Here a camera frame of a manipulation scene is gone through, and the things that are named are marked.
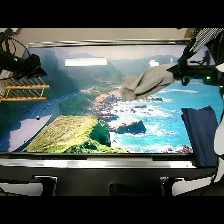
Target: turquoise water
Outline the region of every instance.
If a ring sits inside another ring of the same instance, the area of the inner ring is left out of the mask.
[[[187,86],[175,82],[166,87],[154,97],[165,98],[164,102],[120,102],[121,108],[134,108],[136,105],[146,105],[138,108],[136,113],[125,115],[117,113],[120,120],[137,118],[143,121],[147,131],[145,134],[111,134],[111,138],[131,152],[157,153],[172,148],[174,151],[182,148],[182,144],[191,147],[188,134],[182,121],[181,108],[200,109],[211,106],[218,122],[220,121],[223,103],[217,86],[204,85],[198,80],[191,81]]]

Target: rock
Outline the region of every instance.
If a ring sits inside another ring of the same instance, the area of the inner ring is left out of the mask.
[[[111,128],[111,131],[114,131],[118,134],[124,134],[124,133],[139,134],[139,133],[145,133],[146,128],[142,120],[133,119],[131,121],[119,124]]]
[[[127,153],[110,147],[109,126],[88,116],[60,116],[34,138],[25,149],[43,153]]]
[[[134,108],[147,108],[146,105],[137,105],[137,106],[134,106]]]

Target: gray object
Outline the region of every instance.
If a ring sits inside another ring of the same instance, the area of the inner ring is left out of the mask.
[[[135,80],[126,81],[121,88],[122,100],[143,99],[173,83],[175,81],[173,73],[167,69],[175,65],[176,63],[158,65],[145,70]]]

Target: crumpled cloth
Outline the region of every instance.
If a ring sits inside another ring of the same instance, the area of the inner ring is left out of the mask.
[[[123,101],[143,99],[152,95],[175,81],[173,73],[167,69],[176,63],[158,65],[145,70],[135,80],[126,81],[121,87]]]

